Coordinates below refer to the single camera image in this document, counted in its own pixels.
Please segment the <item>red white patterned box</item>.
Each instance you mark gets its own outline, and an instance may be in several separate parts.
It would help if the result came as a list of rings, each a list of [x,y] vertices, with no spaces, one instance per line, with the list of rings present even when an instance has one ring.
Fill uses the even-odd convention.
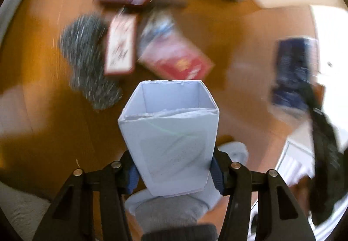
[[[136,62],[137,15],[118,14],[113,17],[107,32],[104,57],[106,76],[129,75]]]

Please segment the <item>grey steel wool scrubber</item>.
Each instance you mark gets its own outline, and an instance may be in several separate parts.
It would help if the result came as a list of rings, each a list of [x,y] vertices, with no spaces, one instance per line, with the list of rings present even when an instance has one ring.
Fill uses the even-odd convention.
[[[83,14],[62,30],[58,47],[71,67],[70,87],[95,110],[114,106],[122,98],[117,80],[104,75],[104,38],[108,24],[98,14]]]

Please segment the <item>red plastic packet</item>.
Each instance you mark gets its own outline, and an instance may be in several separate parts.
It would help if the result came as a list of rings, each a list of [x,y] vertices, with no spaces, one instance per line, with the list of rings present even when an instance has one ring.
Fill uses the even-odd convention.
[[[169,10],[152,10],[140,22],[137,62],[164,80],[203,80],[214,63],[178,29]]]

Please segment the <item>dark blue packet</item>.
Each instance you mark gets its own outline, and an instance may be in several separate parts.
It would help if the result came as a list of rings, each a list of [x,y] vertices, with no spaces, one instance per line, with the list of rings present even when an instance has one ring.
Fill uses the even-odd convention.
[[[283,109],[307,111],[318,108],[314,95],[312,53],[316,40],[290,37],[278,41],[275,82],[271,103]]]

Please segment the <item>grey seat cushion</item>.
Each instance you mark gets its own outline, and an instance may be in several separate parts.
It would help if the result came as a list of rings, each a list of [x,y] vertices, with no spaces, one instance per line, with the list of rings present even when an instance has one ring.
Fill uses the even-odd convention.
[[[50,202],[1,182],[1,209],[22,240],[33,240],[34,234],[50,207]]]

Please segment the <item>left black trouser leg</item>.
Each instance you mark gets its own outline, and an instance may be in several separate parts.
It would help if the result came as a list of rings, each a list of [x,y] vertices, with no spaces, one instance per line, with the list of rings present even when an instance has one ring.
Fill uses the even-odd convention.
[[[198,224],[158,230],[142,236],[144,241],[216,241],[218,234],[213,224]]]

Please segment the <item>left white slipper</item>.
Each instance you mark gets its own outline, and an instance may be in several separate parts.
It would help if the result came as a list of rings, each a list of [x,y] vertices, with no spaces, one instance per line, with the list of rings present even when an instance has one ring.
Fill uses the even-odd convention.
[[[222,195],[208,172],[204,140],[188,137],[136,154],[146,185],[125,201],[144,233],[192,226],[214,209]]]

